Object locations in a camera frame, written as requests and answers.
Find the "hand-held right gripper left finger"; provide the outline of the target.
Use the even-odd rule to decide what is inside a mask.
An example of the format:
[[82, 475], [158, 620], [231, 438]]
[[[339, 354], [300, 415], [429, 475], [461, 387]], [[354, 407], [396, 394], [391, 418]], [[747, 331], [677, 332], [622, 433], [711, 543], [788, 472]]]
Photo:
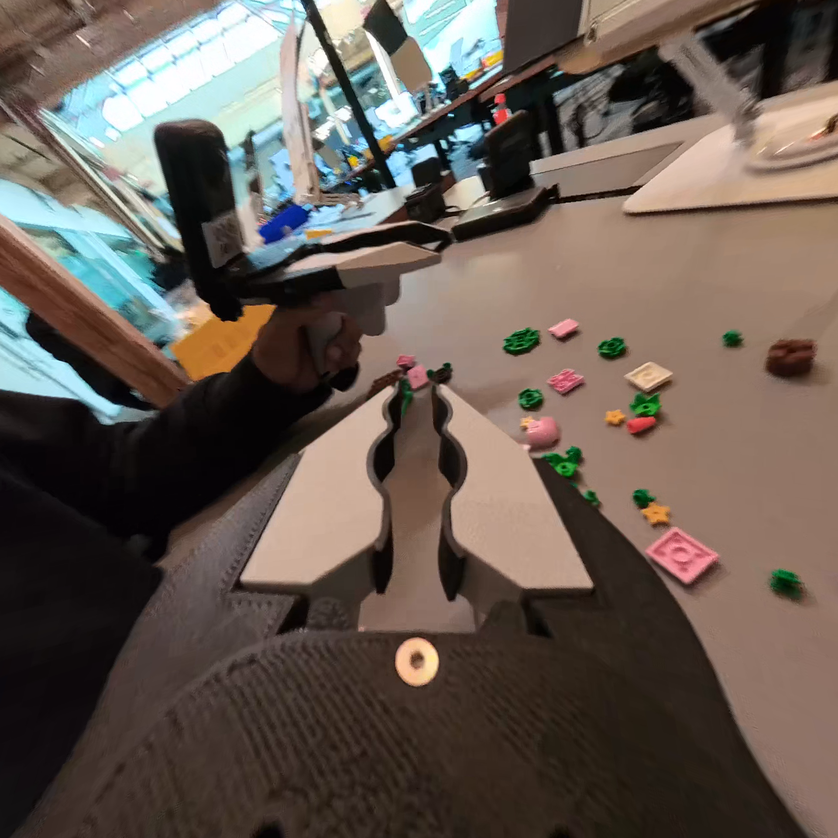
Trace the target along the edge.
[[383, 594], [402, 392], [383, 390], [306, 446], [240, 576], [240, 587], [304, 598]]

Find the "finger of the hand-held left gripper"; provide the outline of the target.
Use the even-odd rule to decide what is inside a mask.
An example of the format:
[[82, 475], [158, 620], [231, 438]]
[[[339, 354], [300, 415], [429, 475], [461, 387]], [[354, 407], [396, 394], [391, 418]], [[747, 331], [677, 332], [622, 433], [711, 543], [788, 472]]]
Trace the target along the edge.
[[442, 254], [452, 243], [450, 233], [438, 226], [417, 221], [375, 225], [325, 236], [309, 242], [308, 264], [339, 264], [340, 254], [364, 247], [404, 242]]
[[344, 289], [385, 284], [441, 261], [442, 254], [404, 242], [364, 247], [340, 254], [340, 282]]

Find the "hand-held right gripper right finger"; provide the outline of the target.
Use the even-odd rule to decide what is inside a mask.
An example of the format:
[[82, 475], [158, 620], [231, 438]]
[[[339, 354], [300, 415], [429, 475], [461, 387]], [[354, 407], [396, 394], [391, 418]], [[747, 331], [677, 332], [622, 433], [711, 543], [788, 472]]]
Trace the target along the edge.
[[449, 491], [437, 550], [446, 599], [586, 596], [594, 585], [536, 461], [447, 385], [432, 392]]

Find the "person's left hand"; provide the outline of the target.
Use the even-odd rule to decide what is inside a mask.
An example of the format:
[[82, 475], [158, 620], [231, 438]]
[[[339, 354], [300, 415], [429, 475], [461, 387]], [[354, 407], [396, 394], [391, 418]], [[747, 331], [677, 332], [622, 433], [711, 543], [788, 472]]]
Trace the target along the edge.
[[271, 383], [291, 392], [307, 393], [323, 381], [356, 366], [361, 355], [362, 331], [350, 316], [341, 313], [341, 328], [316, 353], [308, 329], [334, 313], [332, 302], [322, 297], [305, 306], [277, 308], [261, 327], [251, 349], [253, 363]]

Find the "cluster of green leaf pieces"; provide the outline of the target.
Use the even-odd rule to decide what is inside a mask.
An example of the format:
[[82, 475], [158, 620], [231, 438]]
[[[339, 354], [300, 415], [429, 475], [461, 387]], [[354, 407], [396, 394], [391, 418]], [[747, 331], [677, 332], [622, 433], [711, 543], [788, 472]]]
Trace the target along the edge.
[[569, 446], [563, 453], [543, 453], [537, 459], [546, 462], [557, 474], [563, 477], [572, 488], [576, 488], [581, 497], [593, 508], [600, 508], [602, 502], [597, 492], [588, 488], [581, 476], [583, 452], [579, 446]]

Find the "blue plastic bin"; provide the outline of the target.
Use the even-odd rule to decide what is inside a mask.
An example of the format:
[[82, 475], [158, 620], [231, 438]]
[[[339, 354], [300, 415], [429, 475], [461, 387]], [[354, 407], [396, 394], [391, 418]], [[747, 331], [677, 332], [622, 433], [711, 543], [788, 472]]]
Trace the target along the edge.
[[304, 225], [309, 215], [310, 209], [308, 206], [293, 202], [283, 204], [276, 214], [261, 224], [259, 235], [266, 245], [272, 244]]

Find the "black flat dock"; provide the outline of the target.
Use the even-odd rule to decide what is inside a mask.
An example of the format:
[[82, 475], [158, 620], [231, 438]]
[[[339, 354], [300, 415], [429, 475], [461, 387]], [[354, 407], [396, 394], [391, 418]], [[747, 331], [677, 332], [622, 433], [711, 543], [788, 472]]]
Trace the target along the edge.
[[559, 199], [560, 189], [553, 185], [493, 200], [466, 210], [453, 225], [451, 235], [460, 243], [526, 226], [539, 220]]

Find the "black upright device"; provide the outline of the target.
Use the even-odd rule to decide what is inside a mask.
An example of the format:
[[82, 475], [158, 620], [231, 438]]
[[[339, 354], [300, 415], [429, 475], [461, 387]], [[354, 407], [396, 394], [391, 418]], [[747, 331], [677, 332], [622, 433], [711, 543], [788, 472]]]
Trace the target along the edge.
[[530, 124], [529, 113], [518, 110], [486, 135], [484, 165], [491, 200], [508, 198], [533, 187]]

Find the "tilted paper document holder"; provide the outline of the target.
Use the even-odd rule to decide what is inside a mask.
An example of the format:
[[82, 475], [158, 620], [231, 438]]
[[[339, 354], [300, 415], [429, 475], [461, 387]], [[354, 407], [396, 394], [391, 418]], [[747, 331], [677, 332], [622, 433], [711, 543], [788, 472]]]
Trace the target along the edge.
[[313, 160], [309, 118], [298, 98], [299, 43], [295, 16], [291, 16], [279, 52], [282, 141], [288, 152], [294, 201], [317, 205], [321, 192]]

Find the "yellow plastic bin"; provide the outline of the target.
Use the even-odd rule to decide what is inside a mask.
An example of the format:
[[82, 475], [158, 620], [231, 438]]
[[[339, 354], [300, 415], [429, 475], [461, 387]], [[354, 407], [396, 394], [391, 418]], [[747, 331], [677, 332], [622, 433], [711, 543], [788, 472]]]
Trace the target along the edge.
[[194, 320], [192, 329], [171, 343], [168, 351], [191, 381], [231, 371], [250, 352], [274, 309], [271, 305], [249, 306], [236, 321], [223, 321], [206, 306], [198, 308], [201, 318]]

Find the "black pole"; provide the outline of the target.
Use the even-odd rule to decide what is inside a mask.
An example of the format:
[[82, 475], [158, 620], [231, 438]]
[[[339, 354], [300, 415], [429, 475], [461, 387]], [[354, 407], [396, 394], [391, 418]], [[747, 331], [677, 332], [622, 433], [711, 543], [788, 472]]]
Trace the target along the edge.
[[368, 121], [361, 102], [352, 85], [350, 76], [341, 60], [341, 57], [334, 46], [330, 32], [327, 29], [325, 22], [320, 14], [319, 8], [314, 1], [301, 1], [306, 18], [313, 28], [316, 38], [319, 41], [323, 52], [328, 59], [328, 62], [334, 72], [335, 78], [340, 85], [340, 88], [347, 99], [350, 110], [353, 113], [354, 119], [361, 129], [364, 140], [367, 142], [368, 149], [372, 154], [372, 168], [377, 171], [383, 186], [387, 189], [394, 189], [396, 186], [392, 172], [390, 171], [387, 157], [382, 151], [381, 146], [374, 135], [374, 131], [370, 122]]

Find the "wooden beam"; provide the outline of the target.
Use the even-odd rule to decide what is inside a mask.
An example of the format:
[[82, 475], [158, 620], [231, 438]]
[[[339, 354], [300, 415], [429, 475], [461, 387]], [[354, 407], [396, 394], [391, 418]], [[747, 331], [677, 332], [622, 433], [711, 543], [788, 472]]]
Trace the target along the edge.
[[10, 295], [161, 409], [190, 378], [79, 279], [1, 217], [1, 285]]

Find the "pink square jumper plate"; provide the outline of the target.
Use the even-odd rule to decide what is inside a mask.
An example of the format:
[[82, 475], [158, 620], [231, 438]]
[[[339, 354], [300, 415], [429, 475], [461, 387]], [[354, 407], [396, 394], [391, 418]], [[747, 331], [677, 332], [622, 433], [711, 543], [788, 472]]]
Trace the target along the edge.
[[670, 527], [646, 550], [646, 557], [684, 586], [690, 586], [719, 560], [718, 553], [684, 529]]

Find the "white square plate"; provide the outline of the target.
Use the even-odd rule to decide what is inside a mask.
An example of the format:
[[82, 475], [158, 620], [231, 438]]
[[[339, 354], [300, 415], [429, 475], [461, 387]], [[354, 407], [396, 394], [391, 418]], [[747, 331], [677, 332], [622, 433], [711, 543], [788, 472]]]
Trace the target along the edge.
[[655, 362], [646, 362], [627, 372], [623, 379], [638, 392], [654, 393], [661, 387], [668, 385], [674, 378], [673, 371]]

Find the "person's black clothing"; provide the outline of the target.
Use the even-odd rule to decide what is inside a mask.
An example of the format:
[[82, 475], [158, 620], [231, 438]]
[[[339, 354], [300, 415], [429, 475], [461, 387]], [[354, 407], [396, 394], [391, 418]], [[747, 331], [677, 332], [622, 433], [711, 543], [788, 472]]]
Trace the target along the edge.
[[2, 472], [2, 836], [69, 759], [161, 579], [119, 539]]

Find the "white book stand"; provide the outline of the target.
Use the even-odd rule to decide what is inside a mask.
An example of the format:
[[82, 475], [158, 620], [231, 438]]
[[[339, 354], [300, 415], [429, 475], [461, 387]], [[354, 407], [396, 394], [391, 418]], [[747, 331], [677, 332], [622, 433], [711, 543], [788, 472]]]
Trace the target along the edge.
[[585, 2], [583, 55], [607, 65], [646, 46], [688, 81], [725, 126], [683, 152], [623, 204], [626, 215], [836, 200], [835, 134], [818, 139], [836, 95], [763, 106], [737, 87], [697, 29], [746, 2]]

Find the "brown round brick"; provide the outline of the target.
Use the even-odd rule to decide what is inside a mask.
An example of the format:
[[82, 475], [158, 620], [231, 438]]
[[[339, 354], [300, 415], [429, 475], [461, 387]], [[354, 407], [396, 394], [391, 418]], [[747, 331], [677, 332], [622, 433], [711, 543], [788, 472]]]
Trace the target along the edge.
[[777, 340], [771, 344], [765, 359], [765, 370], [780, 378], [796, 378], [810, 374], [814, 368], [817, 343], [807, 339]]

